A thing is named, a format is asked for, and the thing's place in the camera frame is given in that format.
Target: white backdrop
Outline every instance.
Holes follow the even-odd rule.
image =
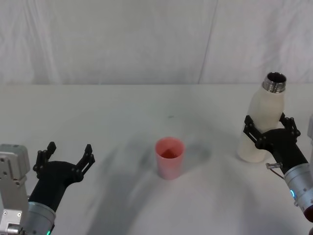
[[[0,0],[0,84],[313,82],[312,0]]]

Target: table surface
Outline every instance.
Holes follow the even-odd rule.
[[[55,141],[51,160],[77,163],[87,143],[96,163],[71,185],[55,235],[305,235],[312,224],[285,182],[236,157],[244,117],[258,85],[0,87],[0,142],[23,144],[31,166]],[[285,113],[306,136],[313,85],[288,85]],[[186,145],[181,177],[156,174],[154,143]],[[266,161],[273,163],[269,157]],[[31,193],[37,179],[29,172]]]

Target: bottle neck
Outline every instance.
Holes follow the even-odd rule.
[[[278,72],[270,72],[265,77],[262,87],[271,93],[281,93],[286,88],[286,77]]]

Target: white bottle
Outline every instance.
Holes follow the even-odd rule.
[[[278,72],[269,73],[260,89],[254,94],[248,114],[255,127],[264,133],[277,128],[280,116],[284,111],[284,94],[286,77]],[[250,163],[259,163],[264,160],[266,150],[257,149],[254,142],[242,133],[237,154]]]

